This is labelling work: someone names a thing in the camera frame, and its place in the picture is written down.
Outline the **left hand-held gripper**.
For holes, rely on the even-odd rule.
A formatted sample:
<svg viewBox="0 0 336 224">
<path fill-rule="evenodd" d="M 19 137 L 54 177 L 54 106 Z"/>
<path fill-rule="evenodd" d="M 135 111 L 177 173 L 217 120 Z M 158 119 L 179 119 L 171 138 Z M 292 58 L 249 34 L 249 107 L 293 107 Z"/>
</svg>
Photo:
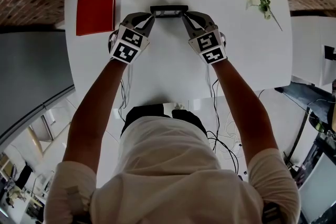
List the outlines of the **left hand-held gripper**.
<svg viewBox="0 0 336 224">
<path fill-rule="evenodd" d="M 138 25 L 146 21 L 142 28 Z M 149 45 L 149 35 L 155 22 L 151 13 L 137 12 L 128 14 L 119 29 L 110 34 L 108 50 L 111 59 L 132 64 Z"/>
</svg>

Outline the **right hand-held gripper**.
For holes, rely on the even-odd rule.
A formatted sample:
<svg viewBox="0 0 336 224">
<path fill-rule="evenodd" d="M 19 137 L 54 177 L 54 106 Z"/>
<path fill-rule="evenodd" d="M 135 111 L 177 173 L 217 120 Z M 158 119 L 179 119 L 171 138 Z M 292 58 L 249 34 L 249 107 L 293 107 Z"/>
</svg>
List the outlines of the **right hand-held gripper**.
<svg viewBox="0 0 336 224">
<path fill-rule="evenodd" d="M 201 27 L 195 27 L 191 20 Z M 182 15 L 182 21 L 190 37 L 189 45 L 207 65 L 227 59 L 225 35 L 208 14 L 186 12 Z"/>
</svg>

